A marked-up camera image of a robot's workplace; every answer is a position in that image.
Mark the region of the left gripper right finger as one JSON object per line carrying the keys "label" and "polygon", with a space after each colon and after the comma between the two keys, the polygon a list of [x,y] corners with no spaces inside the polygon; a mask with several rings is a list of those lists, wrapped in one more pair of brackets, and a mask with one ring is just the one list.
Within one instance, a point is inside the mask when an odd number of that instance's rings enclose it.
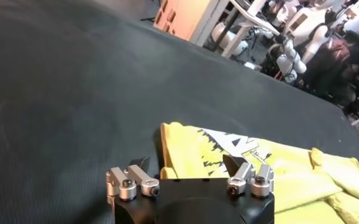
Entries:
{"label": "left gripper right finger", "polygon": [[262,164],[256,172],[255,166],[245,158],[223,155],[222,161],[229,174],[227,191],[230,195],[243,194],[247,186],[257,198],[274,194],[274,171],[270,165]]}

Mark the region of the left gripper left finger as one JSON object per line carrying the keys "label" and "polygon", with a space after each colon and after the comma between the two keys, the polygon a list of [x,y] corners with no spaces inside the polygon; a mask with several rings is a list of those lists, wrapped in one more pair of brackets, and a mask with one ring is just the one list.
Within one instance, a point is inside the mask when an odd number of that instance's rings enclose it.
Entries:
{"label": "left gripper left finger", "polygon": [[160,195],[160,182],[147,174],[149,157],[145,156],[133,159],[122,170],[120,167],[112,167],[105,173],[107,201],[114,201],[119,197],[122,201],[130,201],[136,198],[138,190],[146,197],[158,197]]}

